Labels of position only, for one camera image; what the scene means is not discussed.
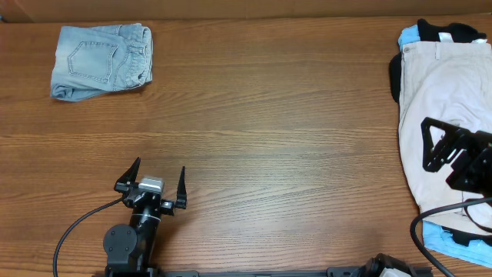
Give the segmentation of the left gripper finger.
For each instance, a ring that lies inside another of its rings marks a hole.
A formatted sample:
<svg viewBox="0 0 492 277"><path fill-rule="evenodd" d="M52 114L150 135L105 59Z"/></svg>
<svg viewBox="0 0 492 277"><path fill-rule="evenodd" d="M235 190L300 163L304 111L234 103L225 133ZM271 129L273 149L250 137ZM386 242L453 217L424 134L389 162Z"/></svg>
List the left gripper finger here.
<svg viewBox="0 0 492 277"><path fill-rule="evenodd" d="M185 186L185 167L183 166L181 168L181 174L178 181L175 207L177 209L186 209L187 204L188 204L188 197L187 197L187 191Z"/></svg>
<svg viewBox="0 0 492 277"><path fill-rule="evenodd" d="M141 158L137 157L130 168L116 181L114 190L119 193L128 193L138 185L136 178L141 163Z"/></svg>

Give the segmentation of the light blue denim shorts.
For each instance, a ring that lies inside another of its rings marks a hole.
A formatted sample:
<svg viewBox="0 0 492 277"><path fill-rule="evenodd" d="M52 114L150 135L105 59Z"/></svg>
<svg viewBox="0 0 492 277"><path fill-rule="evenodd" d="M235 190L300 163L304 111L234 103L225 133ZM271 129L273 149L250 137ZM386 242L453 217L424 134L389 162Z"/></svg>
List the light blue denim shorts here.
<svg viewBox="0 0 492 277"><path fill-rule="evenodd" d="M152 82L153 37L140 23L63 26L55 51L50 96L80 102Z"/></svg>

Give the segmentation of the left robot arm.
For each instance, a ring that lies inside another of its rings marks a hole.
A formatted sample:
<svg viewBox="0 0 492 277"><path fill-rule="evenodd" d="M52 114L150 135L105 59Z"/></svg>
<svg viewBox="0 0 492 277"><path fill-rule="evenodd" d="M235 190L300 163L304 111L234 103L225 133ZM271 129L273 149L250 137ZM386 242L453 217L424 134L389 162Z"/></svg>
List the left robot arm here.
<svg viewBox="0 0 492 277"><path fill-rule="evenodd" d="M163 179L146 176L139 182L136 180L140 163L140 158L135 159L114 186L132 214L128 224L114 225L105 234L106 276L163 276L163 271L151 264L161 217L173 216L178 209L187 208L185 168L181 169L176 199L171 201L162 198Z"/></svg>

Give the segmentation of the light blue garment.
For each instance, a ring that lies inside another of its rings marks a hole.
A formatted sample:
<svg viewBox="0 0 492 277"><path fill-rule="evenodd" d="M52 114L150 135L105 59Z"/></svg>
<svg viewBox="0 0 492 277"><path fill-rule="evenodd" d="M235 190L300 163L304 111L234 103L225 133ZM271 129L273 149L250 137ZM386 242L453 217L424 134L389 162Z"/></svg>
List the light blue garment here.
<svg viewBox="0 0 492 277"><path fill-rule="evenodd" d="M389 65L391 94L399 105L398 139L408 186L421 212L478 197L446 183L449 165L423 169L421 123L426 117L472 132L491 131L491 45L486 34L462 23L440 27L419 19L402 30L400 52ZM484 203L431 215L424 245L491 266L491 207Z"/></svg>

